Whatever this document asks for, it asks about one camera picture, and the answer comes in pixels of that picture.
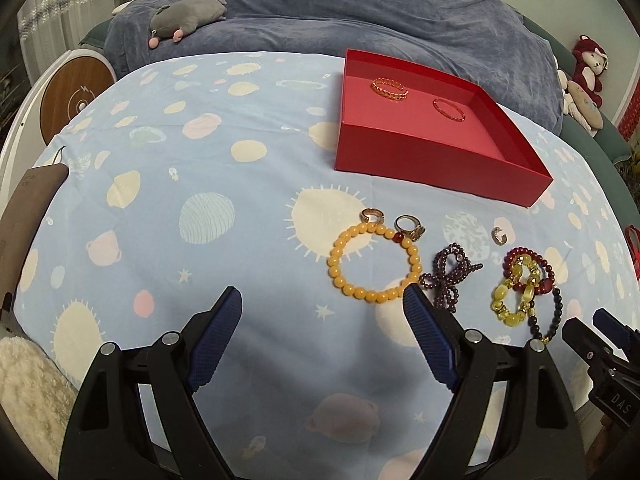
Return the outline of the red monkey plush toy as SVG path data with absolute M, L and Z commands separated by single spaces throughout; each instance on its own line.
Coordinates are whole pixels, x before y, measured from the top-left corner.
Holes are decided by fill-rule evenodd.
M 588 94 L 597 108 L 602 106 L 600 76 L 608 70 L 605 50 L 587 35 L 580 35 L 572 51 L 576 60 L 573 80 Z

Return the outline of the grey mole plush toy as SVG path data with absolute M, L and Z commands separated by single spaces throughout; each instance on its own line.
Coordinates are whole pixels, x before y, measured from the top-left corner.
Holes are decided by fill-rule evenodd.
M 158 8 L 150 21 L 148 46 L 156 49 L 162 40 L 178 44 L 198 28 L 223 21 L 227 0 L 180 0 Z

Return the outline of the white sheer curtain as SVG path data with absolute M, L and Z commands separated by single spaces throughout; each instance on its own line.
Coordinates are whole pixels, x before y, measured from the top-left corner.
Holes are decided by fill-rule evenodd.
M 94 26 L 112 16 L 114 0 L 25 0 L 17 13 L 23 62 L 33 84 Z

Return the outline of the red cardboard box tray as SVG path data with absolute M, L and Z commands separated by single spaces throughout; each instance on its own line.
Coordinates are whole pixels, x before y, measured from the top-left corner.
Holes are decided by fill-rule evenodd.
M 404 84 L 391 101 L 370 88 L 378 77 Z M 438 114 L 435 98 L 458 104 L 465 122 Z M 346 53 L 337 170 L 428 184 L 530 207 L 553 178 L 516 123 L 477 84 L 418 63 Z

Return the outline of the blue-grey velvet blanket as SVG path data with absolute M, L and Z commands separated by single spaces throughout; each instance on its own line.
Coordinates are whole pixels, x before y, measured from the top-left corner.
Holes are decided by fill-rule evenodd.
M 381 53 L 481 86 L 495 101 L 559 132 L 563 98 L 550 44 L 501 0 L 226 0 L 223 21 L 180 42 L 148 45 L 157 9 L 137 0 L 111 21 L 104 53 L 118 76 L 199 53 Z

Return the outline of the beige plush toy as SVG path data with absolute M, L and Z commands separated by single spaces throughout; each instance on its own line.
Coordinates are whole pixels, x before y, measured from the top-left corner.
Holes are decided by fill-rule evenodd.
M 563 114 L 570 116 L 593 138 L 604 126 L 600 110 L 587 92 L 564 70 L 558 69 L 558 79 L 563 91 Z

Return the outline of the brown leather pouch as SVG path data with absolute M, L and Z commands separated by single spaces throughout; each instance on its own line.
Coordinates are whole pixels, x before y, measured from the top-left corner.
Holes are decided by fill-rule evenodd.
M 1 217 L 1 311 L 11 310 L 23 266 L 40 223 L 70 170 L 63 164 L 29 169 Z

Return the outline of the gold ring red stone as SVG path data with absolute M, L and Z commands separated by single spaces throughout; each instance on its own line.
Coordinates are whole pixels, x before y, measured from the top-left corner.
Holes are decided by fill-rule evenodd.
M 425 226 L 421 220 L 413 214 L 401 214 L 394 221 L 394 228 L 404 237 L 410 238 L 413 242 L 420 240 L 425 233 Z

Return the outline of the red tote bag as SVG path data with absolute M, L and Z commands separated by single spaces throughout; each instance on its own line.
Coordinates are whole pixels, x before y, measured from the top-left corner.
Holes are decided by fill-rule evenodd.
M 635 226 L 626 226 L 624 237 L 634 265 L 634 274 L 637 281 L 640 281 L 640 231 Z

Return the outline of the planet print bed sheet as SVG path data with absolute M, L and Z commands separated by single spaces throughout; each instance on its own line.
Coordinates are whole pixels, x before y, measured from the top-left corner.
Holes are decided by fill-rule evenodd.
M 506 251 L 555 272 L 567 318 L 605 308 L 639 322 L 623 233 L 587 162 L 515 116 L 552 174 L 530 208 L 334 168 L 343 61 L 293 53 L 178 58 L 122 78 L 44 150 L 70 170 L 44 216 L 17 321 L 74 386 L 101 344 L 146 346 L 228 286 L 243 314 L 198 404 L 218 448 L 253 479 L 404 478 L 450 394 L 399 301 L 368 304 L 331 283 L 326 258 L 367 207 L 425 226 L 424 266 L 458 243 L 480 270 L 457 317 L 519 346 L 489 307 Z M 503 246 L 491 230 L 503 229 Z

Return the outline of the red decorative hanging banner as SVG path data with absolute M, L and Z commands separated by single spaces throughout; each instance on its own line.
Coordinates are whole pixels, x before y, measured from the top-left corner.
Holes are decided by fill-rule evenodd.
M 629 101 L 626 112 L 617 126 L 618 132 L 626 141 L 631 138 L 631 136 L 634 134 L 634 130 L 636 130 L 636 128 L 638 127 L 639 117 L 640 96 L 638 95 L 638 93 L 635 93 Z

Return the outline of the round wooden side table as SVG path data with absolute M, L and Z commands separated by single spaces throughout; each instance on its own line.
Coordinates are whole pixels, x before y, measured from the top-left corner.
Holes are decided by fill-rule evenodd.
M 54 136 L 115 81 L 106 57 L 90 49 L 69 50 L 44 71 L 18 109 L 2 145 L 2 205 Z

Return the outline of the gold hoop earring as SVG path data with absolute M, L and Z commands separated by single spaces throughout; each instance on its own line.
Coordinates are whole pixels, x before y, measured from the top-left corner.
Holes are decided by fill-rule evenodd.
M 504 234 L 503 232 L 503 229 L 499 228 L 498 226 L 491 230 L 491 238 L 499 246 L 505 245 L 506 241 L 508 240 L 506 234 Z
M 359 218 L 364 223 L 382 224 L 385 220 L 385 214 L 378 208 L 364 208 L 360 211 Z

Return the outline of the rose gold bangle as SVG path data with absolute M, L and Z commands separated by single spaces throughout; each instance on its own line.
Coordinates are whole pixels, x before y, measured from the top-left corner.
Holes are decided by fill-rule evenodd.
M 435 98 L 432 102 L 434 110 L 452 122 L 465 122 L 465 111 L 456 104 L 442 98 Z

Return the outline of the cream fluffy rug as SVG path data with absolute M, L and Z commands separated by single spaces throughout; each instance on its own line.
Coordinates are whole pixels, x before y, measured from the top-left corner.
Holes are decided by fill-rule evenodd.
M 30 340 L 2 338 L 0 359 L 1 406 L 29 452 L 56 478 L 77 390 Z

